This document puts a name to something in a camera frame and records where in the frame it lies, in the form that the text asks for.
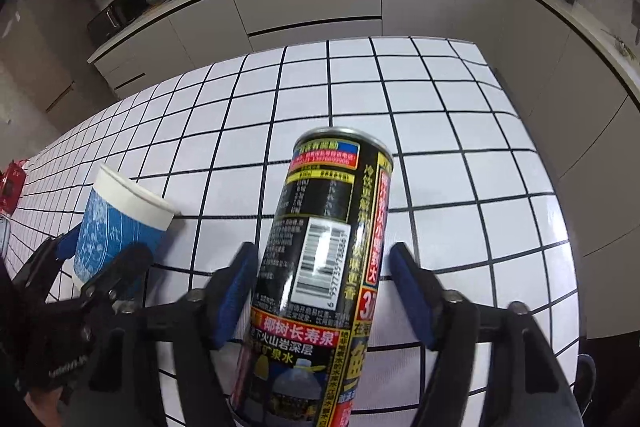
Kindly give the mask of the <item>person's left hand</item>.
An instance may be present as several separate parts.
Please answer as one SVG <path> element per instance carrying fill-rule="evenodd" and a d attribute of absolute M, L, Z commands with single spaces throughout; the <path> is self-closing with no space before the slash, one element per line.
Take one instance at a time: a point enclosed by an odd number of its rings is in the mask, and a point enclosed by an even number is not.
<path fill-rule="evenodd" d="M 62 391 L 62 387 L 53 390 L 32 389 L 25 395 L 25 403 L 43 426 L 63 426 L 62 416 L 58 410 Z"/>

